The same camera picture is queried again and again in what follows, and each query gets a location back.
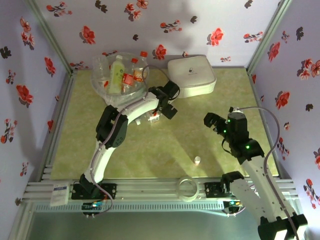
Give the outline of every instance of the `plastic cup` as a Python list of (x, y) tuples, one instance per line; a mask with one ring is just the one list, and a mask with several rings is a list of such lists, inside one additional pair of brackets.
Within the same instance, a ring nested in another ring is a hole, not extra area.
[(107, 81), (110, 78), (109, 61), (106, 56), (92, 58), (92, 76), (97, 81)]

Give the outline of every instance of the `red bottle cap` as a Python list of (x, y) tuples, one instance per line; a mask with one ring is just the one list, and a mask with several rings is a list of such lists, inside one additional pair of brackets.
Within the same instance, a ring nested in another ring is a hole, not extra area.
[(140, 56), (146, 58), (148, 57), (148, 53), (146, 51), (141, 51)]

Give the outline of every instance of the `metal frame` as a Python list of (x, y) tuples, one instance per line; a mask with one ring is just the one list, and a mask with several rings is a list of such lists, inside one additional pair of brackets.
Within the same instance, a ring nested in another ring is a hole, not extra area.
[[(257, 90), (251, 80), (252, 74), (253, 74), (259, 60), (264, 55), (266, 48), (269, 46), (270, 41), (271, 41), (273, 35), (275, 34), (275, 31), (277, 30), (279, 24), (281, 23), (284, 15), (287, 12), (291, 3), (292, 3), (292, 0), (282, 0), (281, 1), (280, 6), (278, 7), (277, 11), (274, 13), (272, 20), (270, 21), (270, 23), (267, 27), (267, 30), (264, 33), (264, 37), (262, 39), (262, 42), (260, 43), (258, 48), (255, 50), (255, 52), (254, 52), (254, 54), (248, 64), (248, 67), (246, 68), (246, 72), (249, 77), (252, 92), (254, 94), (254, 98), (255, 98), (255, 101), (256, 101), (256, 104), (258, 107), (262, 107), (262, 104), (261, 104), (261, 101), (259, 100), (258, 92), (257, 92)], [(260, 113), (260, 117), (261, 117), (262, 124), (264, 127), (264, 131), (266, 132), (266, 137), (267, 137), (268, 143), (269, 143), (270, 147), (272, 147), (274, 145), (274, 140), (271, 139), (271, 132), (270, 132), (269, 126), (267, 124), (265, 113), (262, 110), (259, 110), (259, 113)], [(278, 161), (277, 161), (278, 156), (276, 155), (275, 151), (272, 152), (272, 156), (273, 156), (274, 163), (275, 163), (275, 166), (276, 166), (276, 169), (279, 173), (280, 178), (289, 179), (290, 176), (288, 175), (286, 170), (282, 167), (281, 164), (278, 164)]]
[(54, 37), (54, 35), (52, 34), (46, 19), (44, 18), (44, 16), (42, 15), (38, 5), (36, 4), (35, 0), (24, 0), (25, 4), (30, 8), (30, 10), (33, 12), (34, 16), (36, 17), (36, 19), (38, 20), (40, 27), (47, 39), (47, 41), (51, 44), (51, 46), (53, 47), (53, 49), (55, 50), (55, 52), (58, 54), (62, 64), (65, 67), (65, 70), (67, 71), (67, 73), (71, 76), (72, 74), (72, 70), (70, 68), (70, 65), (68, 64), (68, 61), (65, 57), (65, 55), (63, 54), (62, 49), (60, 48), (56, 38)]
[[(57, 51), (61, 61), (66, 67), (69, 74), (71, 74), (71, 69), (64, 57), (62, 50), (60, 49), (57, 41), (52, 35), (48, 24), (46, 23), (44, 17), (42, 16), (35, 0), (25, 0), (27, 5), (30, 6), (31, 10), (37, 17), (40, 25), (47, 37), (48, 41), (52, 44), (53, 48)], [(247, 67), (248, 76), (251, 78), (252, 72), (254, 71), (259, 59), (261, 58), (263, 52), (268, 46), (275, 29), (279, 25), (281, 19), (283, 18), (285, 12), (287, 11), (292, 0), (282, 0), (281, 5), (274, 14), (271, 23), (269, 24), (265, 36), (259, 45), (258, 49), (255, 51), (250, 63)], [(58, 103), (57, 109), (55, 111), (55, 129), (51, 134), (50, 138), (47, 140), (45, 155), (42, 160), (42, 165), (38, 173), (39, 182), (29, 182), (26, 186), (25, 193), (22, 198), (22, 203), (19, 207), (18, 214), (16, 216), (9, 240), (25, 240), (28, 236), (28, 231), (30, 229), (33, 214), (39, 212), (82, 212), (80, 206), (82, 201), (69, 200), (68, 205), (61, 207), (50, 207), (50, 199), (53, 191), (53, 185), (56, 183), (67, 183), (70, 186), (70, 191), (73, 190), (73, 180), (50, 180), (51, 171), (53, 167), (53, 160), (57, 150), (57, 143), (59, 141), (63, 122), (68, 109), (68, 103), (71, 97), (72, 89), (75, 81), (75, 74), (67, 76), (62, 90), (60, 93), (60, 101)], [(257, 100), (257, 105), (260, 106), (260, 101), (258, 101), (258, 95), (255, 91), (252, 83), (252, 90)], [(269, 144), (272, 145), (272, 140), (270, 139), (270, 131), (268, 125), (266, 124), (266, 119), (262, 112), (260, 112), (261, 119), (267, 133)], [(281, 169), (278, 168), (279, 174), (282, 176)], [(225, 198), (221, 199), (207, 199), (206, 189), (204, 186), (205, 182), (219, 182), (220, 178), (195, 178), (195, 181), (199, 184), (199, 195), (197, 199), (193, 202), (186, 203), (182, 202), (177, 196), (176, 184), (178, 179), (109, 179), (103, 181), (104, 183), (116, 183), (117, 193), (114, 199), (114, 212), (139, 212), (143, 211), (214, 211), (221, 209), (222, 200), (227, 200)], [(293, 208), (298, 214), (302, 213), (301, 204), (296, 192), (294, 183), (291, 179), (280, 179), (275, 177), (275, 181), (280, 187), (283, 195), (290, 201)], [(191, 186), (183, 186), (182, 191), (187, 194), (193, 191)]]

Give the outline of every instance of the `white cap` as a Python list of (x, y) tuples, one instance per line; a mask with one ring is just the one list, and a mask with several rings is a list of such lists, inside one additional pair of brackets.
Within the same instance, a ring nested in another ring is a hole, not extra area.
[(201, 158), (199, 156), (196, 156), (193, 161), (194, 161), (194, 164), (198, 165), (201, 161)]

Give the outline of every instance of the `gray cable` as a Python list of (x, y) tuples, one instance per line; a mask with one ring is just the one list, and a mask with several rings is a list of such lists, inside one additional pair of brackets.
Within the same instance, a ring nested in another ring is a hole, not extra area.
[(96, 183), (96, 181), (95, 181), (95, 179), (94, 179), (93, 168), (94, 168), (96, 159), (97, 159), (97, 157), (98, 157), (98, 153), (102, 150), (103, 145), (105, 145), (105, 144), (110, 140), (112, 134), (114, 133), (114, 131), (115, 131), (115, 129), (116, 129), (116, 126), (117, 126), (117, 123), (118, 123), (118, 120), (119, 120), (121, 114), (122, 114), (126, 109), (130, 108), (131, 106), (133, 106), (133, 105), (135, 105), (135, 104), (137, 104), (137, 103), (143, 102), (143, 101), (146, 99), (146, 97), (148, 96), (148, 93), (149, 93), (149, 92), (148, 92), (148, 84), (147, 84), (146, 78), (145, 78), (145, 76), (144, 76), (144, 72), (145, 72), (146, 68), (148, 68), (148, 67), (154, 67), (154, 68), (159, 69), (159, 70), (160, 70), (161, 72), (163, 72), (163, 74), (169, 79), (168, 75), (167, 75), (162, 69), (160, 69), (159, 67), (157, 67), (157, 66), (155, 66), (155, 65), (146, 65), (146, 66), (142, 69), (142, 72), (141, 72), (141, 74), (142, 74), (142, 80), (143, 80), (143, 83), (145, 84), (145, 87), (146, 87), (146, 93), (145, 93), (145, 95), (144, 95), (141, 99), (139, 99), (139, 100), (137, 100), (137, 101), (129, 104), (128, 106), (124, 107), (124, 108), (118, 113), (118, 115), (116, 116), (116, 118), (115, 118), (115, 120), (114, 120), (114, 124), (113, 124), (113, 126), (112, 126), (112, 129), (111, 129), (108, 137), (107, 137), (101, 144), (99, 144), (98, 149), (95, 151), (95, 153), (94, 153), (94, 155), (93, 155), (93, 158), (92, 158), (92, 160), (91, 160), (91, 164), (90, 164), (90, 176), (91, 176), (91, 179), (92, 179), (93, 184), (94, 184), (98, 189), (100, 189), (104, 194), (106, 194), (106, 195), (110, 198), (110, 201), (111, 201), (110, 207), (108, 207), (106, 210), (104, 210), (104, 211), (102, 211), (102, 212), (99, 212), (99, 213), (96, 214), (96, 215), (100, 215), (100, 214), (104, 214), (104, 213), (108, 212), (108, 211), (113, 207), (113, 205), (114, 205), (114, 201), (113, 201), (112, 196), (111, 196), (106, 190), (104, 190), (102, 187), (100, 187), (100, 186)]
[(264, 162), (263, 162), (263, 171), (264, 171), (264, 174), (265, 174), (265, 177), (267, 179), (267, 181), (269, 182), (270, 184), (270, 187), (272, 188), (276, 198), (278, 199), (285, 215), (287, 216), (288, 218), (288, 221), (292, 227), (292, 230), (293, 230), (293, 233), (296, 237), (296, 240), (299, 240), (299, 236), (298, 236), (298, 233), (297, 233), (297, 229), (296, 229), (296, 226), (294, 224), (294, 222), (292, 221), (292, 218), (290, 216), (290, 214), (288, 213), (288, 210), (286, 209), (285, 207), (285, 204), (283, 202), (283, 200), (281, 199), (281, 197), (279, 196), (275, 186), (273, 185), (273, 183), (271, 182), (271, 178), (268, 174), (268, 170), (267, 170), (267, 167), (268, 167), (268, 158), (269, 156), (271, 155), (271, 153), (276, 149), (277, 147), (277, 144), (278, 144), (278, 141), (279, 141), (279, 138), (280, 138), (280, 124), (279, 124), (279, 121), (277, 119), (277, 117), (268, 109), (264, 108), (264, 107), (259, 107), (259, 106), (248, 106), (248, 107), (242, 107), (242, 108), (239, 108), (238, 110), (246, 110), (246, 109), (261, 109), (261, 110), (264, 110), (266, 112), (268, 112), (275, 120), (276, 122), (276, 126), (277, 126), (277, 136), (276, 136), (276, 140), (275, 140), (275, 143), (273, 145), (273, 147), (270, 149), (270, 151), (266, 154), (265, 158), (264, 158)]

